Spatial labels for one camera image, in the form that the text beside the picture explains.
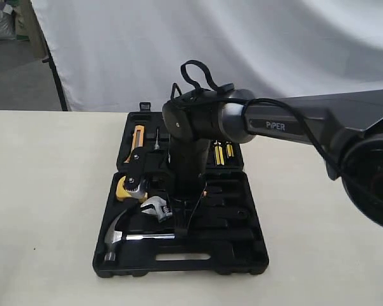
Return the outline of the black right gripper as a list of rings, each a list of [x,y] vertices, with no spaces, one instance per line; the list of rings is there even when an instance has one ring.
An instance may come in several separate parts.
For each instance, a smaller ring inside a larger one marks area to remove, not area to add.
[[[185,237],[196,209],[204,197],[209,140],[186,142],[172,137],[167,147],[146,152],[145,172],[163,178],[173,200],[174,231]]]

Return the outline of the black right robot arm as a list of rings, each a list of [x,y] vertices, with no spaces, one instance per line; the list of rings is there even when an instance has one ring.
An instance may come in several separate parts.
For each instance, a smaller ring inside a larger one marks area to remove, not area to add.
[[[383,227],[383,89],[296,98],[257,98],[246,89],[194,89],[162,108],[170,136],[165,187],[175,230],[186,235],[206,185],[212,141],[256,136],[312,145],[331,180],[341,179],[357,209]]]

